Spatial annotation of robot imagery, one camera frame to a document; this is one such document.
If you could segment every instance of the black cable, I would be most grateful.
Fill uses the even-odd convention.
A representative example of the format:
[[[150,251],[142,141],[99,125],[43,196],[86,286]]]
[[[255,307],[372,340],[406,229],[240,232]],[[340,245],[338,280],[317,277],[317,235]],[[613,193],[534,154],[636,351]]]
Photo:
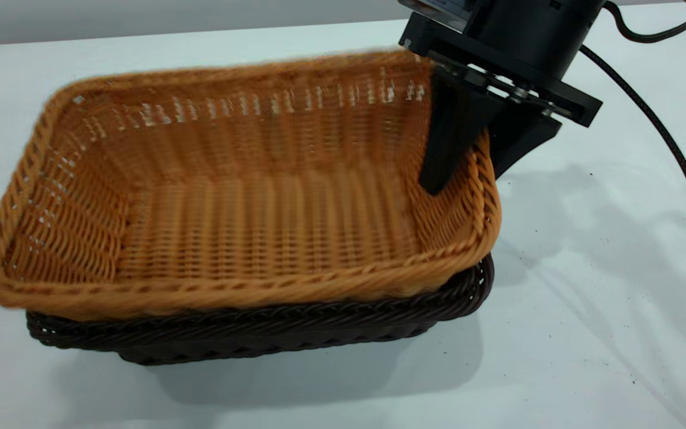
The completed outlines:
[[[618,31],[621,32],[621,35],[633,42],[656,43],[667,38],[672,38],[673,36],[676,36],[686,30],[685,21],[683,24],[680,24],[671,30],[655,33],[655,35],[638,35],[637,33],[632,32],[632,30],[629,30],[629,27],[626,26],[625,22],[623,22],[623,16],[621,14],[621,10],[618,8],[618,5],[613,2],[606,2],[603,8],[607,9],[607,11],[613,14],[613,18],[616,20],[616,26],[618,27]]]
[[[642,100],[642,97],[637,94],[637,91],[635,91],[625,80],[623,80],[617,71],[613,70],[613,67],[611,67],[608,63],[605,63],[605,61],[595,54],[591,49],[586,46],[581,46],[580,51],[589,60],[593,60],[594,63],[602,69],[602,71],[605,71],[605,73],[607,73],[607,75],[610,76],[610,78],[613,79],[613,81],[615,81],[618,86],[620,86],[621,89],[626,92],[627,95],[629,95],[629,97],[637,104],[645,116],[650,119],[650,122],[652,122],[653,126],[656,127],[656,130],[658,130],[658,133],[661,134],[663,140],[666,142],[666,145],[669,147],[672,154],[674,154],[674,157],[676,158],[676,161],[679,164],[682,173],[684,174],[684,179],[686,179],[686,158],[684,158],[681,149],[676,144],[676,141],[674,141],[674,138],[669,133],[669,130],[666,129],[665,125],[663,125],[656,113],[653,112],[653,109],[651,109],[650,106],[648,106],[647,103]]]

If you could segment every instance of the tan wicker basket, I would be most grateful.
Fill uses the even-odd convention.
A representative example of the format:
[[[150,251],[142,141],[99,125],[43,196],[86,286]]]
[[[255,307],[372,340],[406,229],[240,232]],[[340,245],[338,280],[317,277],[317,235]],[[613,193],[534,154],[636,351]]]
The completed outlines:
[[[417,184],[432,68],[386,52],[60,90],[0,206],[0,304],[87,321],[436,290],[501,212],[488,136],[441,195]]]

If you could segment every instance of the gray wall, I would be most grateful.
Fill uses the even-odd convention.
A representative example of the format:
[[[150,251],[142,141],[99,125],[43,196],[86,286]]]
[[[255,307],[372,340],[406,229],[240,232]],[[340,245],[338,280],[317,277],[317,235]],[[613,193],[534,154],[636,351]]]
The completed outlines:
[[[619,4],[670,0],[617,0]],[[397,0],[0,0],[0,43],[380,21]]]

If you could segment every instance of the white tabletop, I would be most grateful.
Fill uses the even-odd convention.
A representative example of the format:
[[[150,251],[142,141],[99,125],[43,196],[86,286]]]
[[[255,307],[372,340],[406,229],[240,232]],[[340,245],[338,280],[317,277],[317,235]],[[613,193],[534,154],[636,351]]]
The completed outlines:
[[[624,8],[640,32],[681,4]],[[393,46],[405,22],[0,46],[0,197],[42,103],[74,79]],[[686,154],[686,33],[588,46],[635,85]],[[0,427],[686,427],[686,184],[631,101],[578,57],[604,101],[500,180],[497,279],[476,314],[420,337],[145,368],[57,350],[0,309]]]

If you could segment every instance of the stacked baskets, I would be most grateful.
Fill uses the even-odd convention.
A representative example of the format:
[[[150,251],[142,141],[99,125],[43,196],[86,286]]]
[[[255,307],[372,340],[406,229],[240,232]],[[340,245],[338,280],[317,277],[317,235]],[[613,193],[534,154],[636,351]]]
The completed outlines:
[[[0,304],[142,364],[422,333],[492,282],[488,136],[417,177],[409,52],[91,79],[46,105],[0,205]]]

